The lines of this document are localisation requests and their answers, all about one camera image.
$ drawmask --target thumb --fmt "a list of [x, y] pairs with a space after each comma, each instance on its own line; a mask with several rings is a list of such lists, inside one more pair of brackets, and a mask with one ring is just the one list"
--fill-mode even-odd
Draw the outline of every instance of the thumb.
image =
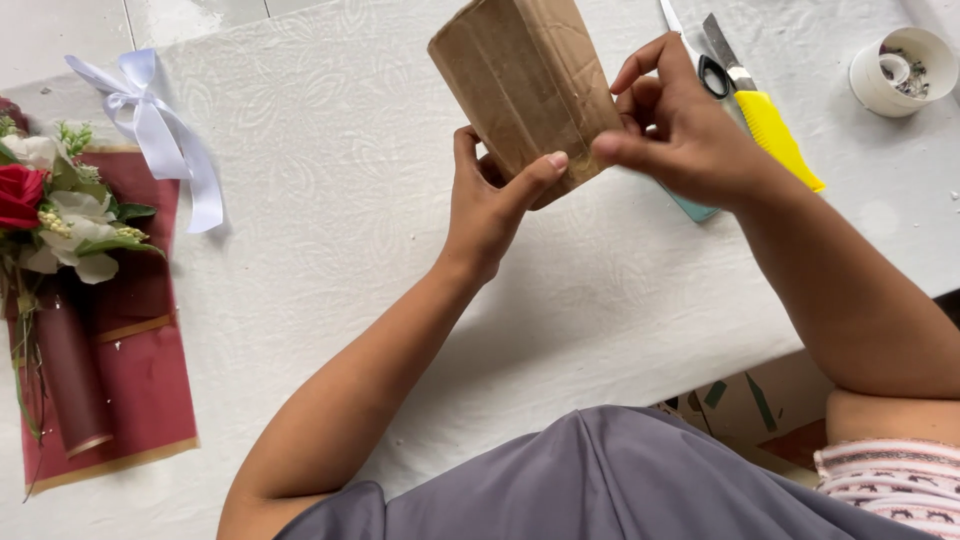
[[621, 165], [653, 177], [669, 176], [676, 169], [666, 143], [627, 132], [604, 132], [593, 140], [590, 150], [605, 163]]
[[551, 185], [564, 175], [569, 162], [566, 152], [554, 152], [527, 165], [503, 188], [512, 209], [526, 211]]

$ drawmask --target yellow knife handle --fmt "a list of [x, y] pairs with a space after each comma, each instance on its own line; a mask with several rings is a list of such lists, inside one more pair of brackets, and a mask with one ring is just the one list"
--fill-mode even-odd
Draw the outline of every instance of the yellow knife handle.
[[754, 140], [760, 148], [766, 150], [787, 170], [797, 175], [797, 178], [804, 181], [810, 189], [820, 191], [826, 187], [807, 168], [803, 156], [800, 155], [800, 147], [790, 135], [790, 130], [786, 129], [786, 124], [783, 123], [780, 113], [770, 101], [769, 94], [740, 90], [733, 97], [740, 104], [740, 110], [743, 111], [743, 117], [747, 119], [750, 133], [754, 135]]

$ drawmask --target white satin ribbon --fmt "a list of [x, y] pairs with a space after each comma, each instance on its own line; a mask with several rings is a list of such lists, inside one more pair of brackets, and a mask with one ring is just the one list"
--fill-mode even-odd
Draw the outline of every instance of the white satin ribbon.
[[[147, 91], [156, 71], [154, 49], [120, 55], [117, 64], [127, 78], [125, 83], [75, 56], [64, 59], [85, 81], [109, 93], [104, 99], [104, 112], [121, 134], [140, 145], [154, 178], [190, 182], [193, 215], [186, 231], [202, 233], [223, 223], [224, 203], [206, 150], [177, 114]], [[133, 105], [133, 121], [117, 120], [117, 113], [127, 104]]]

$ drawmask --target white plastic container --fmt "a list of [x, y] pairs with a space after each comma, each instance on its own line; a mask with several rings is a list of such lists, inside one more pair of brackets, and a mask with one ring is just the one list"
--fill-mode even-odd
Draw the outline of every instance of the white plastic container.
[[[911, 60], [923, 62], [924, 82], [929, 84], [924, 98], [908, 96], [894, 88], [909, 76], [910, 65], [897, 55], [881, 55], [882, 46], [888, 50], [903, 49]], [[884, 77], [881, 65], [893, 73], [893, 81]], [[942, 39], [920, 28], [901, 28], [856, 55], [850, 66], [850, 85], [867, 109], [883, 116], [907, 116], [951, 92], [957, 71], [957, 60]]]

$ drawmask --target gray shirt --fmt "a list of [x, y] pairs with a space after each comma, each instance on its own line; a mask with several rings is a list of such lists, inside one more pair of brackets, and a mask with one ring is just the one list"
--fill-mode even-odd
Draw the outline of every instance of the gray shirt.
[[384, 503], [358, 482], [276, 540], [929, 540], [768, 473], [666, 414], [567, 414]]

